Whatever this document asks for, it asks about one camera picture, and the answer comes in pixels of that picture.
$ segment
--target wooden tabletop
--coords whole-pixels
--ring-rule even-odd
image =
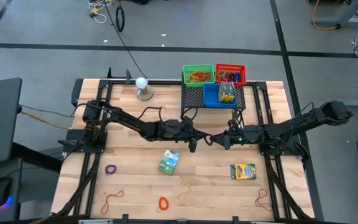
[[[85,79],[81,89],[79,103],[94,100],[99,80]],[[268,95],[272,108],[273,120],[280,123],[290,119],[283,82],[267,82]],[[111,102],[125,112],[137,117],[148,106],[162,106],[163,119],[180,119],[181,86],[152,85],[154,96],[149,101],[140,101],[136,97],[135,85],[113,85]],[[255,99],[251,87],[244,87],[247,109],[243,112],[246,124],[257,124]],[[262,111],[264,99],[260,94]],[[83,129],[82,114],[85,107],[79,107],[75,113],[74,129]],[[211,134],[218,134],[227,129],[231,110],[199,109],[194,120],[195,128]],[[157,110],[147,110],[142,117],[144,121],[158,120]],[[233,146],[225,151],[222,146],[207,146],[203,140],[198,141],[195,153],[190,153],[188,145],[179,142],[147,142],[138,133],[120,124],[108,124],[106,150],[101,156],[96,190],[92,205],[92,218],[121,218],[129,214],[136,219],[166,220],[273,220],[273,213],[255,206],[260,189],[269,192],[264,158],[259,153],[258,145]],[[180,153],[173,175],[158,171],[158,165],[166,149]],[[51,212],[57,212],[72,196],[78,186],[84,154],[73,153],[66,159],[60,172],[55,198]],[[255,180],[231,180],[230,164],[255,164]],[[106,175],[104,168],[114,164],[117,171]],[[313,209],[306,184],[302,162],[295,156],[282,156],[282,166],[288,191],[298,205],[309,216]],[[123,190],[121,198],[109,198],[107,214],[101,214],[106,196]],[[284,217],[281,194],[276,188],[281,217]],[[81,204],[84,213],[86,196]],[[169,209],[158,209],[158,200],[166,197]],[[260,203],[270,203],[270,195],[260,199]]]

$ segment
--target small box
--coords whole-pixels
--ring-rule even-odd
[[[231,164],[231,179],[233,180],[255,180],[256,168],[255,164]]]
[[[165,150],[162,156],[158,170],[166,174],[172,175],[179,159],[179,153]]]

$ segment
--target gray floor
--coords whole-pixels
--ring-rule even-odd
[[[0,0],[0,10],[5,1]],[[321,31],[310,24],[313,5],[307,0],[276,0],[288,51],[352,53],[357,27]],[[269,0],[151,0],[146,6],[123,2],[125,43],[142,47],[204,47],[279,51]],[[0,43],[121,46],[109,23],[86,15],[88,5],[76,0],[13,0],[0,21]],[[319,15],[337,14],[344,6],[322,4]],[[281,80],[289,87],[281,56],[191,52],[133,52],[149,78],[180,78],[183,65],[241,63],[249,80]],[[358,58],[290,57],[301,106],[329,100],[358,100]],[[140,75],[128,53],[105,50],[0,48],[0,79],[23,79],[21,103],[70,114],[76,78],[104,77],[108,67],[123,76],[128,68]],[[358,223],[358,110],[345,126],[309,131],[308,138],[324,219]],[[38,113],[69,126],[71,119]],[[65,132],[20,115],[15,141],[38,151],[58,147]],[[59,149],[48,150],[52,153]],[[22,218],[47,214],[57,174],[25,170]],[[31,188],[45,193],[35,196]]]

